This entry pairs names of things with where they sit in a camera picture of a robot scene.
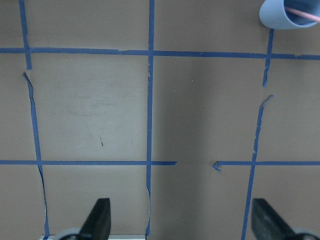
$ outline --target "tape fragment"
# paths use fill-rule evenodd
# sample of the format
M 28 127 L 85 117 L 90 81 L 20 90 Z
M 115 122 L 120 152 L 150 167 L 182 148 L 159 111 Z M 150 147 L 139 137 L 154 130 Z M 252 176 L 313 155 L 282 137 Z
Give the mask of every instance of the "tape fragment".
M 40 177 L 41 177 L 41 185 L 42 185 L 42 192 L 43 192 L 44 234 L 45 234 L 45 237 L 49 237 L 50 236 L 50 229 L 49 229 L 48 211 L 47 211 L 47 197 L 46 197 L 46 189 L 45 189 L 45 181 L 44 181 L 44 172 L 43 172 L 43 167 L 42 167 L 43 162 L 41 159 L 41 151 L 40 151 L 37 112 L 36 112 L 36 104 L 35 104 L 35 100 L 34 100 L 34 87 L 32 86 L 31 81 L 25 72 L 22 74 L 22 77 L 24 78 L 24 80 L 27 82 L 27 85 L 28 85 L 35 156 L 36 156 L 36 162 L 37 162 L 38 170 L 39 170 Z
M 217 161 L 214 165 L 213 165 L 213 169 L 217 170 L 218 172 L 222 172 L 222 170 L 219 168 L 219 161 Z
M 257 119 L 257 124 L 256 124 L 256 131 L 255 131 L 254 146 L 253 146 L 253 153 L 252 153 L 252 163 L 253 164 L 250 169 L 248 190 L 247 190 L 247 194 L 246 194 L 241 240 L 245 240 L 246 234 L 247 234 L 249 209 L 250 209 L 252 189 L 253 189 L 254 179 L 255 179 L 255 169 L 256 169 L 255 163 L 257 162 L 257 156 L 258 156 L 259 136 L 260 136 L 260 131 L 261 131 L 264 108 L 265 108 L 266 104 L 270 101 L 270 99 L 272 99 L 273 97 L 274 97 L 274 95 L 268 96 L 268 98 L 259 107 L 258 119 Z
M 268 83 L 268 74 L 271 64 L 271 58 L 272 58 L 272 47 L 273 47 L 273 41 L 274 41 L 274 29 L 270 29 L 269 31 L 269 38 L 268 38 L 268 47 L 266 51 L 266 58 L 265 58 L 265 69 L 263 73 L 263 81 L 262 81 L 262 87 L 266 87 Z
M 26 69 L 32 69 L 31 63 L 31 52 L 28 42 L 28 28 L 27 28 L 27 17 L 26 17 L 26 6 L 25 0 L 19 0 L 19 10 L 20 10 L 20 20 L 21 20 L 21 28 L 22 28 L 22 38 L 24 45 L 24 54 L 26 61 Z

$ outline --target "tape strip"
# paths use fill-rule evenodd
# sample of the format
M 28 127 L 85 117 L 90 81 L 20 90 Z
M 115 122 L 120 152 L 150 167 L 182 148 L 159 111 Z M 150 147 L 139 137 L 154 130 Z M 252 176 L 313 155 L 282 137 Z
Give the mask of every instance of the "tape strip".
M 154 82 L 154 39 L 155 39 L 155 0 L 149 0 L 149 35 L 148 35 L 148 96 L 147 96 L 147 136 L 146 136 L 146 188 L 148 191 L 149 205 L 151 205 L 151 165 L 152 165 L 152 106 L 153 106 L 153 82 Z M 150 234 L 149 209 L 148 223 L 145 235 Z
M 265 59 L 263 53 L 247 52 L 218 52 L 218 51 L 154 51 L 155 56 L 163 57 L 198 57 L 198 58 L 243 58 L 243 59 Z
M 36 160 L 0 160 L 0 165 L 38 165 Z M 147 165 L 147 161 L 42 161 L 42 165 L 62 166 L 130 166 Z M 152 161 L 155 166 L 175 166 L 177 161 Z
M 30 70 L 32 69 L 32 63 L 31 63 L 31 52 L 30 52 L 30 47 L 28 42 L 28 28 L 27 28 L 25 0 L 19 0 L 19 9 L 20 9 L 20 20 L 21 20 L 21 28 L 22 28 L 22 36 L 23 36 L 26 69 Z
M 32 120 L 32 128 L 33 128 L 33 138 L 34 138 L 34 147 L 35 147 L 35 156 L 36 162 L 39 169 L 39 173 L 41 176 L 41 183 L 42 183 L 42 191 L 43 191 L 43 202 L 44 202 L 44 234 L 46 237 L 50 235 L 49 229 L 49 221 L 48 221 L 48 211 L 47 211 L 47 198 L 46 198 L 46 189 L 45 189 L 45 181 L 44 181 L 44 172 L 42 168 L 42 159 L 41 159 L 41 151 L 40 151 L 40 141 L 39 141 L 39 132 L 38 132 L 38 121 L 37 121 L 37 112 L 36 112 L 36 104 L 34 100 L 34 88 L 27 76 L 24 72 L 22 74 L 24 80 L 27 82 L 28 90 L 29 90 L 29 98 L 30 98 L 30 105 L 31 105 L 31 120 Z
M 294 55 L 294 54 L 273 53 L 271 55 L 271 58 L 293 59 L 293 60 L 320 60 L 320 55 Z
M 251 167 L 251 170 L 250 170 L 249 183 L 248 183 L 248 191 L 247 191 L 247 193 L 246 193 L 246 201 L 245 201 L 245 208 L 244 208 L 244 217 L 243 217 L 241 240 L 246 240 L 248 217 L 249 217 L 249 209 L 250 209 L 252 189 L 253 189 L 254 178 L 255 178 L 255 169 L 256 169 L 256 166 L 253 165 L 253 166 Z
M 261 131 L 261 125 L 262 125 L 262 118 L 263 118 L 263 114 L 264 114 L 264 109 L 265 109 L 266 104 L 273 97 L 274 97 L 274 95 L 270 95 L 261 104 L 261 106 L 259 107 L 258 119 L 257 119 L 257 123 L 256 123 L 256 130 L 255 130 L 255 139 L 254 139 L 254 145 L 253 145 L 252 160 L 251 160 L 252 163 L 256 163 L 257 162 L 258 147 L 259 147 L 259 136 L 260 136 L 260 131 Z M 249 176 L 248 191 L 247 191 L 247 194 L 246 194 L 241 240 L 245 240 L 246 239 L 248 216 L 249 216 L 249 209 L 250 209 L 251 195 L 252 195 L 252 188 L 253 188 L 253 185 L 254 185 L 254 178 L 255 178 L 255 169 L 256 169 L 256 166 L 252 165 L 251 166 L 251 170 L 250 170 L 250 176 Z
M 320 166 L 320 161 L 217 161 L 212 168 L 221 172 L 220 166 Z
M 24 54 L 25 49 L 22 47 L 0 47 L 0 54 Z
M 137 55 L 148 56 L 148 50 L 97 49 L 97 48 L 59 48 L 59 47 L 32 47 L 31 53 L 47 54 L 100 54 L 100 55 Z
M 204 52 L 204 51 L 160 51 L 160 50 L 126 50 L 96 49 L 96 48 L 59 48 L 59 47 L 31 47 L 31 53 L 48 54 L 101 54 L 101 55 L 136 55 L 159 57 L 202 57 L 202 58 L 246 58 L 265 59 L 263 53 L 246 52 Z
M 267 47 L 266 58 L 265 58 L 265 69 L 264 69 L 263 81 L 262 81 L 262 87 L 264 88 L 267 86 L 267 83 L 268 83 L 268 73 L 269 73 L 271 58 L 272 58 L 273 40 L 274 40 L 274 30 L 270 29 L 268 47 Z

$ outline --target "blue tape line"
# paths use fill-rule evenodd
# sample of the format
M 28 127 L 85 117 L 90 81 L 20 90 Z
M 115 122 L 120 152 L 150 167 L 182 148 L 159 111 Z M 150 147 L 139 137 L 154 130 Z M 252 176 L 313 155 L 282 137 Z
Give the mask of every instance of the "blue tape line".
M 134 55 L 158 57 L 198 57 L 198 58 L 244 58 L 244 59 L 266 59 L 264 53 L 246 53 L 246 52 L 205 52 L 205 51 L 160 51 L 155 50 L 150 53 L 149 50 L 125 50 L 118 49 L 98 49 L 98 48 L 60 48 L 60 47 L 30 47 L 31 53 L 41 54 L 97 54 L 97 55 Z M 25 49 L 21 47 L 2 47 L 0 54 L 23 54 Z M 294 55 L 285 53 L 272 53 L 271 59 L 289 59 L 289 60 L 320 60 L 320 55 Z
M 272 99 L 274 95 L 270 95 L 263 104 L 259 107 L 259 113 L 258 113 L 258 119 L 256 123 L 256 130 L 255 130 L 255 139 L 254 139 L 254 145 L 253 145 L 253 154 L 252 154 L 252 162 L 257 161 L 257 155 L 258 155 L 258 145 L 259 145 L 259 136 L 261 131 L 261 124 L 262 124 L 262 117 L 264 114 L 265 105 Z
M 176 161 L 152 161 L 151 165 L 175 166 Z M 42 165 L 63 166 L 145 166 L 147 161 L 42 161 Z
M 320 166 L 320 161 L 217 161 L 212 168 L 221 172 L 220 166 Z
M 246 193 L 246 201 L 245 201 L 245 209 L 244 209 L 244 217 L 243 217 L 241 240 L 246 240 L 247 226 L 248 226 L 248 217 L 249 217 L 249 209 L 250 209 L 252 189 L 253 189 L 254 178 L 255 178 L 255 169 L 256 169 L 256 166 L 254 166 L 254 165 L 251 166 L 249 183 L 248 183 L 248 191 L 247 191 L 247 193 Z
M 42 182 L 44 212 L 45 212 L 44 234 L 45 236 L 49 236 L 50 229 L 49 229 L 48 211 L 47 211 L 47 198 L 46 198 L 46 189 L 45 189 L 45 181 L 44 181 L 44 172 L 42 167 L 41 151 L 40 151 L 37 112 L 36 112 L 36 104 L 34 100 L 34 88 L 25 72 L 22 74 L 22 76 L 28 84 L 29 98 L 30 98 L 30 105 L 31 105 L 31 120 L 32 120 L 32 128 L 33 128 L 35 156 L 36 156 L 36 162 L 37 162 L 37 166 L 39 169 L 41 182 Z
M 154 51 L 155 56 L 163 57 L 198 57 L 198 58 L 244 58 L 265 59 L 263 53 L 247 52 L 209 52 L 209 51 Z
M 0 160 L 0 165 L 38 165 L 36 160 Z
M 264 114 L 264 109 L 265 109 L 266 104 L 273 97 L 274 97 L 274 95 L 270 95 L 261 104 L 261 106 L 259 107 L 258 118 L 257 118 L 257 123 L 256 123 L 256 130 L 255 130 L 255 139 L 254 139 L 254 145 L 253 145 L 252 160 L 251 160 L 252 163 L 257 162 L 258 147 L 259 147 L 259 136 L 260 136 L 260 131 L 261 131 L 261 125 L 262 125 L 262 118 L 263 118 L 263 114 Z M 252 188 L 253 188 L 253 185 L 254 185 L 254 178 L 255 178 L 255 169 L 256 169 L 256 166 L 252 165 L 251 166 L 251 170 L 250 170 L 248 191 L 247 191 L 247 194 L 246 194 L 241 240 L 245 240 L 246 239 L 247 225 L 248 225 L 248 215 L 249 215 L 249 209 L 250 209 L 250 203 L 251 203 Z
M 21 19 L 26 69 L 30 70 L 32 69 L 32 63 L 31 63 L 31 52 L 30 52 L 30 47 L 28 42 L 28 28 L 27 28 L 25 0 L 19 0 L 19 9 L 20 9 L 20 19 Z
M 145 235 L 150 234 L 151 212 L 151 165 L 152 165 L 152 106 L 154 82 L 154 39 L 155 39 L 155 0 L 149 0 L 149 37 L 148 37 L 148 96 L 147 96 L 147 139 L 146 139 L 146 188 L 149 197 L 149 216 Z
M 265 58 L 265 68 L 264 68 L 263 81 L 262 81 L 262 87 L 264 88 L 267 86 L 267 82 L 268 82 L 268 73 L 269 73 L 270 63 L 272 58 L 273 40 L 274 40 L 274 30 L 270 29 L 268 47 L 267 47 L 266 58 Z
M 0 54 L 24 54 L 25 49 L 22 47 L 0 47 Z
M 273 53 L 271 55 L 273 59 L 291 59 L 291 60 L 320 60 L 320 55 L 294 55 L 294 54 L 282 54 L 282 53 Z
M 154 166 L 175 166 L 177 161 L 152 161 Z M 36 160 L 0 160 L 0 165 L 38 165 Z M 147 161 L 42 161 L 49 166 L 144 166 Z
M 148 50 L 98 49 L 98 48 L 59 48 L 59 47 L 31 47 L 31 53 L 47 54 L 101 54 L 101 55 L 137 55 L 148 56 Z

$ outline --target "floor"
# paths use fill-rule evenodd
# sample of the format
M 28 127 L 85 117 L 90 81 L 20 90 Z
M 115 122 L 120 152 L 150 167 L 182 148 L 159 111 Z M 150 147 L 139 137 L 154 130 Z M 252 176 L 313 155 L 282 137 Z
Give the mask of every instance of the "floor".
M 320 235 L 320 27 L 262 3 L 0 0 L 3 239 L 98 198 L 113 235 L 254 240 L 253 198 Z

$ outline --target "grid line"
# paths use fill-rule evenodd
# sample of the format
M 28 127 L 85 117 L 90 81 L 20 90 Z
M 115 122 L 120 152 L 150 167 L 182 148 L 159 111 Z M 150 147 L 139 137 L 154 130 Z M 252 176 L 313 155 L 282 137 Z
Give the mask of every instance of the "grid line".
M 30 108 L 31 108 L 31 121 L 32 121 L 33 137 L 34 137 L 35 156 L 36 156 L 36 163 L 37 163 L 39 173 L 41 176 L 41 184 L 42 184 L 42 191 L 43 191 L 43 203 L 44 203 L 44 214 L 45 214 L 44 235 L 45 235 L 45 237 L 49 237 L 50 229 L 49 229 L 48 211 L 47 211 L 47 209 L 48 209 L 47 208 L 47 198 L 46 198 L 44 171 L 43 171 L 43 167 L 42 167 L 43 162 L 41 159 L 36 103 L 34 100 L 34 88 L 33 88 L 32 84 L 31 84 L 31 82 L 25 72 L 22 74 L 22 76 L 28 85 L 29 98 L 30 98 Z
M 212 167 L 222 172 L 221 166 L 320 166 L 320 161 L 217 161 Z
M 151 161 L 152 166 L 175 166 L 177 161 Z M 37 160 L 0 160 L 0 165 L 38 165 Z M 145 166 L 147 161 L 42 161 L 43 166 Z
M 20 20 L 21 20 L 21 28 L 22 28 L 26 69 L 30 70 L 32 68 L 32 64 L 31 64 L 31 52 L 30 52 L 30 47 L 28 42 L 28 27 L 27 27 L 25 0 L 19 0 L 19 10 L 20 10 Z
M 125 55 L 156 57 L 193 57 L 193 58 L 239 58 L 239 59 L 266 59 L 265 53 L 228 52 L 228 51 L 166 51 L 166 50 L 125 50 L 108 48 L 64 48 L 64 47 L 30 47 L 32 54 L 94 54 L 94 55 Z M 0 47 L 0 54 L 25 54 L 23 47 Z M 284 60 L 313 60 L 320 61 L 320 55 L 290 53 L 272 53 L 270 59 Z
M 147 135 L 146 135 L 146 188 L 149 197 L 149 216 L 145 235 L 150 234 L 151 213 L 151 163 L 152 163 L 152 107 L 154 83 L 154 38 L 155 38 L 155 0 L 149 0 L 148 34 L 148 96 L 147 96 Z
M 270 29 L 268 47 L 267 47 L 266 58 L 265 58 L 265 69 L 264 69 L 263 81 L 262 81 L 262 87 L 264 88 L 267 86 L 267 83 L 268 83 L 268 73 L 269 73 L 270 64 L 271 64 L 273 40 L 274 40 L 274 29 Z
M 249 217 L 249 210 L 250 210 L 251 196 L 252 196 L 252 189 L 253 189 L 253 186 L 254 186 L 254 179 L 255 179 L 256 165 L 254 165 L 254 163 L 257 162 L 257 157 L 258 157 L 259 136 L 260 136 L 260 131 L 261 131 L 262 118 L 263 118 L 263 115 L 264 115 L 264 109 L 265 109 L 266 104 L 273 97 L 274 97 L 274 95 L 270 95 L 263 102 L 263 104 L 259 107 L 259 111 L 258 111 L 258 117 L 257 117 L 257 121 L 256 121 L 256 130 L 255 130 L 255 139 L 254 139 L 254 144 L 253 144 L 253 153 L 252 153 L 252 160 L 251 160 L 251 162 L 253 164 L 251 165 L 251 169 L 250 169 L 248 190 L 247 190 L 247 193 L 246 193 L 246 201 L 245 201 L 245 208 L 244 208 L 244 217 L 243 217 L 241 240 L 246 240 L 248 217 Z

